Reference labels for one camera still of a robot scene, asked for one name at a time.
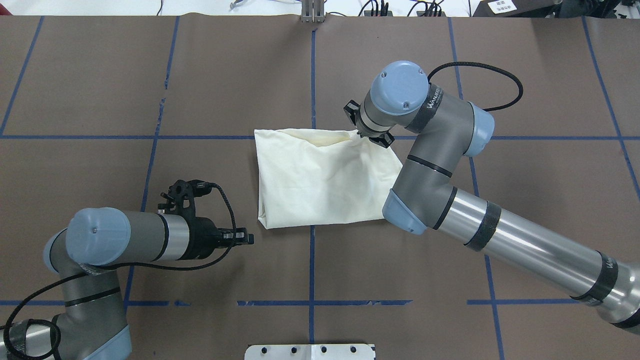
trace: towel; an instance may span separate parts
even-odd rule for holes
[[[265,229],[382,217],[402,163],[353,131],[255,130]]]

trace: brand logo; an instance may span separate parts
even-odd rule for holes
[[[433,97],[431,98],[431,100],[427,102],[427,109],[433,109],[433,107],[436,104],[436,100],[438,100],[438,98],[440,97],[440,94],[442,94],[442,89],[437,88],[436,91],[433,93]]]

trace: white floor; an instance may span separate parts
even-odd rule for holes
[[[296,0],[243,0],[230,9],[233,0],[164,0],[161,15],[182,15],[196,12],[207,15],[278,15],[300,14],[301,5]],[[471,0],[475,10],[479,0]],[[0,0],[14,15],[155,15],[161,0]],[[327,0],[326,12],[341,12],[349,16],[358,15],[366,0]],[[395,16],[406,16],[413,6],[412,0],[391,0],[389,10]],[[442,9],[447,16],[468,17],[467,0],[444,0]],[[618,12],[632,19],[640,19],[636,8],[619,6]]]

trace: white bracket with holes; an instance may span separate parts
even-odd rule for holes
[[[375,360],[369,344],[252,345],[244,360]]]

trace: robotic arm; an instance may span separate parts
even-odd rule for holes
[[[65,313],[49,320],[60,332],[32,320],[13,324],[10,342],[28,356],[8,351],[5,341],[0,341],[0,360],[126,359],[131,338],[114,269],[140,265],[138,261],[205,259],[214,249],[227,249],[226,255],[231,247],[253,244],[253,235],[244,227],[235,229],[233,212],[222,191],[234,229],[220,229],[210,219],[195,216],[195,197],[213,188],[220,190],[212,183],[178,180],[168,193],[161,194],[166,203],[158,205],[158,214],[114,208],[76,213],[68,228],[47,242],[43,253],[47,267],[62,279],[77,277],[62,284]],[[213,263],[196,268],[145,266],[196,270]]]
[[[429,83],[410,61],[385,67],[362,105],[352,100],[344,110],[360,136],[384,147],[395,125],[418,134],[383,208],[389,222],[410,233],[430,227],[451,235],[640,334],[639,263],[620,263],[449,184],[460,158],[478,155],[491,139],[489,113]]]

